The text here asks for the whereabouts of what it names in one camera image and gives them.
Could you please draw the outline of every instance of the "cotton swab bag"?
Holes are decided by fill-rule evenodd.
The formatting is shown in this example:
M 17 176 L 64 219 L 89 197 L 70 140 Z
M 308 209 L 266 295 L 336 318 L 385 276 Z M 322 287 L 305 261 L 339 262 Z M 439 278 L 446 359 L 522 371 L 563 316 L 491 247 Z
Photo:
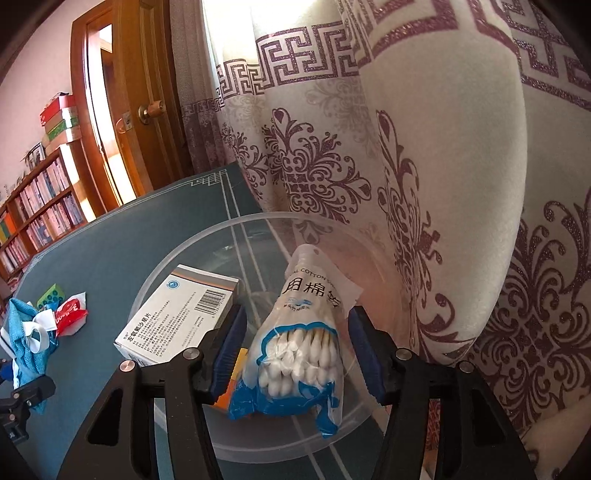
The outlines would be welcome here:
M 308 244 L 296 249 L 285 277 L 252 341 L 229 416 L 298 415 L 313 408 L 318 430 L 328 437 L 337 432 L 343 411 L 337 322 L 345 321 L 362 289 Z

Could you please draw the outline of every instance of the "green toy block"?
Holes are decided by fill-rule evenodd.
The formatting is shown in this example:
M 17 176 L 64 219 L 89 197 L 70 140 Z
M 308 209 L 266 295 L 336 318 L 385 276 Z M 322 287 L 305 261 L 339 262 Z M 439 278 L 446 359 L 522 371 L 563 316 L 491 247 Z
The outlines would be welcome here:
M 48 303 L 53 303 L 59 300 L 60 305 L 66 299 L 66 295 L 61 287 L 57 284 L 53 284 L 49 289 L 43 294 L 43 296 L 37 300 L 37 310 L 41 310 L 45 305 Z

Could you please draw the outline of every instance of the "metal screw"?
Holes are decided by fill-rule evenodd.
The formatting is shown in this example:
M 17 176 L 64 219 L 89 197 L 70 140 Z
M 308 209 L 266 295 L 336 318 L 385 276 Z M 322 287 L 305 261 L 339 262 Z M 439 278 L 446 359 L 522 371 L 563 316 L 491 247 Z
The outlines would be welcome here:
M 187 360 L 195 360 L 199 355 L 201 354 L 201 352 L 199 351 L 199 348 L 187 348 L 184 352 L 183 352 L 183 357 L 185 357 Z
M 399 348 L 396 350 L 396 358 L 399 360 L 410 360 L 413 357 L 413 353 L 408 348 Z
M 463 362 L 460 362 L 460 370 L 465 374 L 471 374 L 474 371 L 474 365 L 464 360 Z
M 122 372 L 131 372 L 135 368 L 135 362 L 133 360 L 126 360 L 119 366 L 119 370 Z

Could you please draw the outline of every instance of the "box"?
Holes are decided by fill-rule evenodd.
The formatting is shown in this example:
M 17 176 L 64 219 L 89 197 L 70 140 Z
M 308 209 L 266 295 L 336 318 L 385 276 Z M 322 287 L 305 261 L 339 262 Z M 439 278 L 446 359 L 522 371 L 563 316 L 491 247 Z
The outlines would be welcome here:
M 39 300 L 37 300 L 37 310 L 41 310 L 45 305 L 48 303 L 53 303 L 55 301 L 60 302 L 60 304 L 66 299 L 66 295 L 61 287 L 57 284 L 53 284 L 51 287 L 47 289 L 47 291 L 41 296 Z
M 242 368 L 244 367 L 244 363 L 246 362 L 247 355 L 248 348 L 240 348 L 240 351 L 238 352 L 238 357 L 236 358 L 236 363 L 234 364 L 232 376 L 230 377 L 230 381 L 228 382 L 228 387 L 226 388 L 225 393 L 220 395 L 217 399 L 217 402 L 213 404 L 213 406 L 218 408 L 219 410 L 227 412 L 230 408 L 230 400 L 232 399 L 232 394 L 236 389 L 236 384 L 238 383 L 238 378 L 242 373 Z
M 74 128 L 76 125 L 78 125 L 78 117 L 75 116 L 74 118 L 64 119 L 60 123 L 58 123 L 55 127 L 53 127 L 51 129 L 51 131 L 49 131 L 47 133 L 47 138 L 51 142 L 55 137 L 57 137 L 59 134 L 61 134 L 66 128 Z
M 60 92 L 51 99 L 49 104 L 39 114 L 39 120 L 41 120 L 41 126 L 44 127 L 49 119 L 54 116 L 62 108 L 68 108 L 76 106 L 76 101 L 73 95 Z
M 73 142 L 81 136 L 82 133 L 80 132 L 80 125 L 72 128 L 66 128 L 63 132 L 61 132 L 57 137 L 55 137 L 47 144 L 47 146 L 45 147 L 45 153 L 47 155 L 50 155 L 53 152 L 55 152 L 55 150 L 57 150 L 60 145 L 63 145 L 64 143 Z
M 115 347 L 142 366 L 168 362 L 223 321 L 238 297 L 237 278 L 179 265 L 150 295 Z
M 73 118 L 78 118 L 78 108 L 75 106 L 62 108 L 58 110 L 58 112 L 52 116 L 47 123 L 45 124 L 45 133 L 48 134 L 53 130 L 60 122 L 64 120 L 71 120 Z

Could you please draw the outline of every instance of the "wooden door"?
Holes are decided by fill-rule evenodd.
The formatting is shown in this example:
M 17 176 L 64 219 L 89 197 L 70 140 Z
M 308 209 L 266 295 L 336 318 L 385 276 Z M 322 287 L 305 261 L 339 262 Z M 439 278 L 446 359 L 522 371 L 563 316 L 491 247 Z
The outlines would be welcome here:
M 113 67 L 133 162 L 145 192 L 193 174 L 181 124 L 168 0 L 114 0 Z

